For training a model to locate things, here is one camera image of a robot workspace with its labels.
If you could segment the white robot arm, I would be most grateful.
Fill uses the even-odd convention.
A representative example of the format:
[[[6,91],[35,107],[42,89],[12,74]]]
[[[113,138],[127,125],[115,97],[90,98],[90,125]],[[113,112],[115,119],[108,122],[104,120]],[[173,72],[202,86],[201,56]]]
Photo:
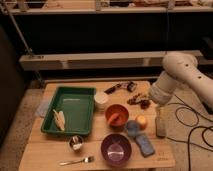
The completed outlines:
[[[168,52],[163,60],[163,71],[149,89],[149,98],[165,105],[172,98],[178,82],[187,84],[213,110],[213,79],[197,68],[195,56],[182,52]]]

